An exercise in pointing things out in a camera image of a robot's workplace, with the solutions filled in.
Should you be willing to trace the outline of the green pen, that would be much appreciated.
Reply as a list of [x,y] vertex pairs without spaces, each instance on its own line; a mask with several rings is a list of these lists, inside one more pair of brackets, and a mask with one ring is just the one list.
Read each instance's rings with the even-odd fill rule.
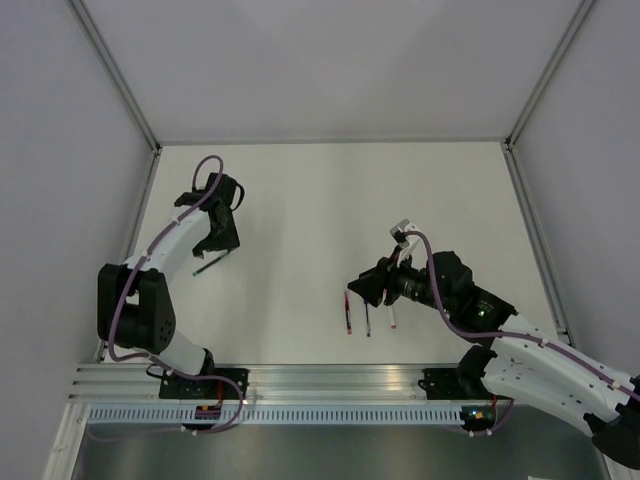
[[217,265],[218,263],[220,263],[222,260],[224,260],[225,258],[227,258],[230,254],[232,253],[232,250],[228,250],[224,253],[222,253],[221,255],[219,255],[217,258],[209,261],[208,263],[206,263],[205,265],[203,265],[202,267],[198,268],[197,270],[195,270],[194,272],[192,272],[192,276],[193,277],[197,277],[199,275],[201,275],[202,273],[204,273],[205,271],[207,271],[208,269],[212,268],[213,266]]

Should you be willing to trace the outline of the blue ballpoint pen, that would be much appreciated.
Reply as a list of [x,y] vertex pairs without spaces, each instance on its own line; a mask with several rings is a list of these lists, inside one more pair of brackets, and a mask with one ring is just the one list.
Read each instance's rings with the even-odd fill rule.
[[371,338],[372,330],[371,330],[371,321],[370,321],[370,313],[369,313],[369,303],[366,300],[363,300],[364,305],[364,316],[365,316],[365,335],[367,338]]

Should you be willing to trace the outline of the white acrylic marker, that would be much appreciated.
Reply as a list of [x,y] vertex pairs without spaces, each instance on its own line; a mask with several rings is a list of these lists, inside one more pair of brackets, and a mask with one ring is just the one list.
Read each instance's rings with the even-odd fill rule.
[[394,313],[393,307],[389,306],[387,308],[387,313],[388,313],[388,318],[389,318],[389,323],[390,323],[391,330],[396,330],[397,329],[397,323],[396,323],[395,313]]

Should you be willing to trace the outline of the red pink pen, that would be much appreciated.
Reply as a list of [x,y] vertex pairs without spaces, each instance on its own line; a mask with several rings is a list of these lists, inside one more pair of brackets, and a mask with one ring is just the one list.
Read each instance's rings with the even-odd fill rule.
[[343,292],[343,299],[344,299],[346,331],[348,335],[352,335],[353,330],[352,330],[351,310],[350,310],[350,302],[349,302],[349,293],[347,289],[345,289]]

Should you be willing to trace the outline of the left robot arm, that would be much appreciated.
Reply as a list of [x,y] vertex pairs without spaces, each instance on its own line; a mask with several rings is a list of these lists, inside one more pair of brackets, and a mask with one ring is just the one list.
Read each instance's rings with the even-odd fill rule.
[[168,224],[140,253],[106,264],[97,279],[97,331],[111,359],[149,359],[161,368],[163,399],[238,399],[243,369],[219,370],[212,353],[181,334],[169,284],[182,263],[240,245],[233,217],[244,188],[224,173],[209,175],[175,201]]

